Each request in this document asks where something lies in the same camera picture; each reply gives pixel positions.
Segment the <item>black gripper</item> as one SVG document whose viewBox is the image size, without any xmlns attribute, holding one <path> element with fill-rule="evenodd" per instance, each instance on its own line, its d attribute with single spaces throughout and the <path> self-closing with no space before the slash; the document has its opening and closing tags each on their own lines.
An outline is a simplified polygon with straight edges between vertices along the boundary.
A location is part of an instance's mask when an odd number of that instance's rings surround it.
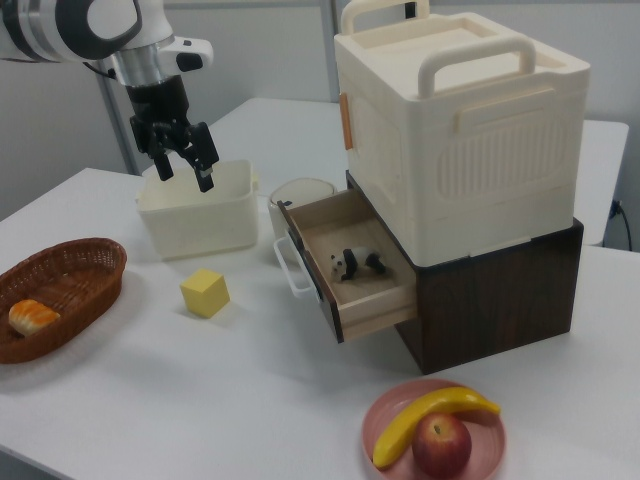
<svg viewBox="0 0 640 480">
<path fill-rule="evenodd" d="M 192 168 L 199 190 L 214 188 L 213 166 L 219 154 L 206 123 L 190 124 L 189 102 L 181 76 L 146 86 L 127 86 L 134 115 L 130 118 L 136 147 L 154 163 L 159 179 L 167 181 L 173 169 L 163 143 L 164 132 L 154 124 L 178 125 L 172 129 L 172 149 Z"/>
</svg>

